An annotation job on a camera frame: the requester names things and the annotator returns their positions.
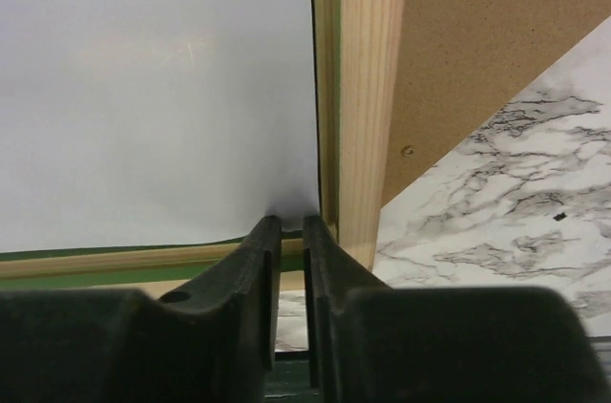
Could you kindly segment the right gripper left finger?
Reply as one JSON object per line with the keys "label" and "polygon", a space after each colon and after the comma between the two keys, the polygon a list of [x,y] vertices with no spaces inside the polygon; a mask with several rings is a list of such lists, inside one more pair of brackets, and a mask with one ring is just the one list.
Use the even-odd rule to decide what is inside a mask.
{"label": "right gripper left finger", "polygon": [[1,295],[5,402],[261,402],[272,369],[282,227],[159,298],[139,289]]}

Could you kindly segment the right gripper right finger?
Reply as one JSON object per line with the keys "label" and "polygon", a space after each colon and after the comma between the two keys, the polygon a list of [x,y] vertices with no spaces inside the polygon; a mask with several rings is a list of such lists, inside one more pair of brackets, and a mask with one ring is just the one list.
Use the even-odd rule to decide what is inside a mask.
{"label": "right gripper right finger", "polygon": [[325,402],[605,402],[577,314],[537,286],[392,288],[304,223],[310,383]]}

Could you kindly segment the sunset photo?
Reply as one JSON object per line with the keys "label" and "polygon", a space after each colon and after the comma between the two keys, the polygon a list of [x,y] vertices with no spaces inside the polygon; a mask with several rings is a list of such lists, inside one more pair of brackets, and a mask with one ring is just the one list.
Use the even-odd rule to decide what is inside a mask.
{"label": "sunset photo", "polygon": [[311,0],[1,0],[1,248],[296,229],[316,123]]}

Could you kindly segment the brown cardboard backing board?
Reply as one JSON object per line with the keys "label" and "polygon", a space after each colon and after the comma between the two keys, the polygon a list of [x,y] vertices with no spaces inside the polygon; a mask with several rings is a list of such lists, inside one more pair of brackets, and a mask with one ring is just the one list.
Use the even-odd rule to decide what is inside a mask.
{"label": "brown cardboard backing board", "polygon": [[407,0],[383,201],[572,49],[610,0]]}

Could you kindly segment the green wooden picture frame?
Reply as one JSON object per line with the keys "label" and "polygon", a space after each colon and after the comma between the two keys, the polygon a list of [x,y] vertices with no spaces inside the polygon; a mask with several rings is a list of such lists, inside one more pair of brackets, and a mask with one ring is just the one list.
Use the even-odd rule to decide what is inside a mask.
{"label": "green wooden picture frame", "polygon": [[406,0],[314,0],[324,220],[372,268]]}

